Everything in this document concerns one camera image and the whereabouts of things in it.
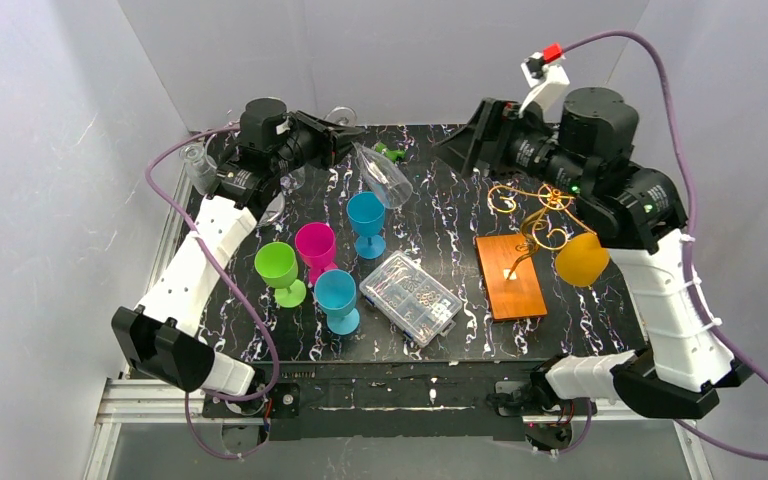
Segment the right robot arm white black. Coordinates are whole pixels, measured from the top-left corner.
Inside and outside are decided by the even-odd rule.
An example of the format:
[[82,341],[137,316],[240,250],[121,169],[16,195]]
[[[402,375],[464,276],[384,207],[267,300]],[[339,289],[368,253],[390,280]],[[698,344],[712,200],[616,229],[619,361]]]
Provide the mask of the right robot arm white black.
[[718,404],[719,389],[741,385],[750,369],[715,336],[702,305],[700,279],[683,256],[688,216],[674,182],[631,158],[638,122],[637,111],[604,87],[569,93],[558,125],[538,105],[486,98],[432,153],[466,177],[476,166],[493,179],[522,173],[571,195],[622,273],[645,346],[556,356],[532,371],[533,401],[601,398],[647,418],[698,420]]

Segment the green plastic wine glass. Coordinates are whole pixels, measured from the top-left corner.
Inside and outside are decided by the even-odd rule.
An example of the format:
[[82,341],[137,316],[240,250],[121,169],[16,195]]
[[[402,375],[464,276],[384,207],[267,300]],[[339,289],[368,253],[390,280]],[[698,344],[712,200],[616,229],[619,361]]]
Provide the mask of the green plastic wine glass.
[[255,256],[255,270],[282,308],[295,308],[303,303],[307,289],[299,278],[295,250],[284,242],[271,242],[261,247]]

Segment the teal plastic wine glass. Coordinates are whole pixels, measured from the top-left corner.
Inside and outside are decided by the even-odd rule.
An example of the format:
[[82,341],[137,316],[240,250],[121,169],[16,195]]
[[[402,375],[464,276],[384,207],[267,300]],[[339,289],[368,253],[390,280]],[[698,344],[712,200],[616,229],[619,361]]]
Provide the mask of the teal plastic wine glass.
[[386,242],[380,235],[385,222],[386,209],[373,192],[354,195],[347,204],[350,225],[357,235],[356,253],[363,259],[376,259],[385,249]]

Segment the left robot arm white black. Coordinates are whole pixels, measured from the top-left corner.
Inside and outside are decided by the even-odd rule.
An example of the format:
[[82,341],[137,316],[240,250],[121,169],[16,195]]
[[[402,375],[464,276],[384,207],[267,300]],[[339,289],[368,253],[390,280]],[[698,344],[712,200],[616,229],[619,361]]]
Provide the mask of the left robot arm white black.
[[[137,304],[122,306],[112,316],[111,327],[127,364],[186,393],[202,390],[232,402],[260,397],[252,387],[256,371],[251,365],[215,351],[197,337],[204,308],[216,284],[223,282],[262,332],[272,359],[266,386],[272,388],[280,368],[275,343],[226,266],[281,194],[283,177],[306,165],[335,167],[363,133],[361,127],[290,111],[282,100],[262,97],[246,104],[236,124],[195,134],[151,161],[144,172],[146,182],[181,216],[189,232]],[[193,177],[204,184],[203,198],[197,217],[191,217],[152,173],[168,156],[202,145],[214,134],[227,135],[229,142],[213,160],[197,164]]]

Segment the blue plastic wine glass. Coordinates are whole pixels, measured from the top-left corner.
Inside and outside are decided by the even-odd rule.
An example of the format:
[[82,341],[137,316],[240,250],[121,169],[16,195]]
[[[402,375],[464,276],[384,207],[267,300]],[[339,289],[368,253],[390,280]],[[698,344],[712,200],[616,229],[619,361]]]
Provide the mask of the blue plastic wine glass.
[[332,333],[349,335],[358,328],[357,293],[357,284],[346,271],[329,270],[317,279],[314,297],[325,313],[327,327]]

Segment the clear wine glass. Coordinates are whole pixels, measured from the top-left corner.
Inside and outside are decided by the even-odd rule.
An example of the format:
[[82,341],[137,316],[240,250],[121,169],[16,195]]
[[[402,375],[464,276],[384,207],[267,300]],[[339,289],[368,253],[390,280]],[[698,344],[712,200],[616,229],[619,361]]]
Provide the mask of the clear wine glass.
[[358,169],[364,184],[389,210],[399,209],[413,194],[413,187],[394,161],[390,151],[370,148],[358,141],[352,143],[343,157],[351,160]]

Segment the orange plastic wine glass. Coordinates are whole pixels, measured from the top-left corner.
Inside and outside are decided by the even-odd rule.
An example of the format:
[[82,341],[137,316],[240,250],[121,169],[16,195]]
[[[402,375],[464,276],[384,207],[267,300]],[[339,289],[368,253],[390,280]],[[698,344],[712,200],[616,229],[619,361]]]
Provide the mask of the orange plastic wine glass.
[[595,283],[610,262],[609,251],[593,233],[575,236],[559,251],[555,258],[557,275],[575,287],[589,287]]

